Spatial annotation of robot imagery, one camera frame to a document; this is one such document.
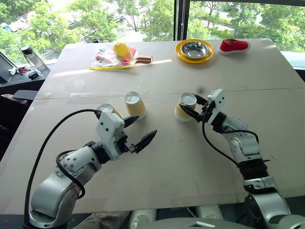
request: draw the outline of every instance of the person's leg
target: person's leg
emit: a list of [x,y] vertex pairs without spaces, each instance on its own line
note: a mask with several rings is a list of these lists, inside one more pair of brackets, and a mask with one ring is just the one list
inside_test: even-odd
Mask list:
[[128,214],[128,211],[92,213],[73,229],[119,229]]

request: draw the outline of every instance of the plastic bag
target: plastic bag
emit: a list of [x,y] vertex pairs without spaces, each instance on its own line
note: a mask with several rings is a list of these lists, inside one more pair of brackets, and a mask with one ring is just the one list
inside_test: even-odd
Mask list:
[[131,48],[125,43],[115,45],[101,44],[95,54],[91,70],[116,70],[135,66],[135,58]]

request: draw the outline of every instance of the window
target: window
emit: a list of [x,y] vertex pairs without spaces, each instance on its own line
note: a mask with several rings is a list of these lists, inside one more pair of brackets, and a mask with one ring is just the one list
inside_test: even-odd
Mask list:
[[24,64],[29,45],[54,62],[68,43],[173,40],[174,0],[3,0],[0,51]]
[[270,38],[281,51],[305,52],[305,7],[191,1],[187,38]]

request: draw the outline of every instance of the yellow plate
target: yellow plate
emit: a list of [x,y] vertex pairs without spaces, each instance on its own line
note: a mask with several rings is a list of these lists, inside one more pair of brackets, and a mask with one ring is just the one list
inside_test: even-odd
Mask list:
[[[188,57],[184,56],[181,52],[181,46],[184,45],[187,42],[192,42],[192,41],[193,42],[204,43],[208,47],[209,53],[206,56],[204,56],[203,58],[200,58],[200,59],[191,59],[191,58],[188,58]],[[202,40],[199,40],[199,39],[187,39],[187,40],[181,41],[179,44],[177,44],[176,54],[181,60],[183,60],[185,62],[188,62],[188,63],[203,63],[203,62],[208,61],[214,55],[214,49],[213,49],[213,46],[208,42],[205,42],[205,41],[202,41]]]

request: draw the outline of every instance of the table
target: table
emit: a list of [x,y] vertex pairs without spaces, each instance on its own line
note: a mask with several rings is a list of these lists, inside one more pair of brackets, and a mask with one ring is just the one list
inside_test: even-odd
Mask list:
[[[260,41],[250,40],[254,43],[252,47],[258,43],[264,44],[264,40]],[[157,44],[164,47],[166,56],[167,47],[172,46],[175,42],[156,44],[149,42],[147,45],[153,51],[158,46]],[[269,48],[274,56],[272,60],[277,59],[277,67],[280,68],[275,71],[282,73],[277,76],[278,80],[274,82],[274,85],[271,79],[262,77],[262,73],[259,74],[256,81],[252,80],[249,75],[245,75],[243,78],[239,76],[248,89],[244,88],[241,83],[234,82],[234,79],[237,79],[236,75],[232,76],[231,81],[220,74],[215,77],[215,80],[209,80],[207,76],[200,79],[196,74],[199,71],[205,72],[205,69],[194,66],[193,71],[190,65],[177,64],[180,60],[175,59],[174,55],[171,55],[172,62],[134,68],[132,71],[137,72],[132,73],[129,77],[127,70],[82,73],[83,78],[88,78],[80,83],[81,74],[74,75],[75,81],[78,81],[76,83],[72,75],[58,76],[60,72],[69,70],[66,66],[66,58],[63,58],[67,57],[67,52],[72,54],[70,45],[67,47],[58,60],[59,65],[56,64],[54,72],[49,75],[43,85],[40,96],[36,97],[32,103],[0,163],[0,214],[23,213],[27,177],[30,175],[34,158],[44,138],[60,119],[73,111],[95,108],[101,103],[111,103],[123,116],[127,116],[124,93],[137,89],[138,84],[141,86],[136,91],[141,93],[148,114],[143,120],[128,127],[126,133],[129,140],[133,142],[151,130],[157,129],[158,133],[151,144],[138,155],[125,154],[119,160],[103,165],[102,169],[85,186],[86,195],[77,201],[74,213],[182,207],[234,203],[243,200],[246,192],[242,187],[242,178],[235,165],[208,146],[203,140],[200,125],[195,121],[179,122],[173,115],[180,90],[184,92],[192,89],[194,92],[200,84],[205,85],[207,91],[212,89],[212,86],[226,89],[227,104],[224,113],[239,117],[248,123],[252,131],[258,133],[264,159],[271,159],[267,163],[268,171],[275,177],[281,193],[285,197],[305,194],[304,84],[272,45]],[[75,52],[80,50],[84,50],[83,46],[74,49]],[[222,56],[215,55],[214,63],[216,64],[222,58]],[[229,56],[226,58],[228,59],[224,59],[224,61],[232,61]],[[167,78],[160,78],[157,74],[161,73],[159,68],[165,69],[166,65],[174,68],[172,71],[167,70]],[[148,77],[147,71],[140,71],[141,68],[150,67],[154,69],[154,80]],[[209,68],[215,69],[210,64],[206,66],[206,70],[212,71]],[[186,71],[185,69],[194,73],[189,73],[187,76],[178,74],[178,72]],[[267,73],[272,71],[260,67],[256,72],[265,72],[264,74],[268,75]],[[111,76],[114,83],[117,83],[120,78],[121,84],[116,84],[115,88],[111,86],[111,82],[109,82],[112,80]],[[94,81],[101,83],[102,80],[99,81],[99,79],[103,79],[103,77],[105,83],[97,86]],[[196,78],[199,82],[188,80],[186,83],[185,78],[190,77]],[[176,81],[180,83],[175,81],[176,83],[168,85],[170,81],[167,80],[170,79],[177,79]],[[257,81],[262,81],[264,84],[260,86]],[[56,83],[59,88],[66,90],[52,88],[51,86],[55,86]],[[71,96],[76,88],[79,93],[97,94]],[[48,98],[43,98],[47,91],[51,94]],[[206,97],[208,92],[200,95]],[[35,190],[37,185],[53,170],[58,153],[79,148],[91,140],[98,140],[95,133],[96,125],[97,119],[93,114],[78,114],[55,132],[41,157],[32,190]],[[227,142],[221,135],[210,128],[207,128],[207,135],[219,149],[230,154]]]

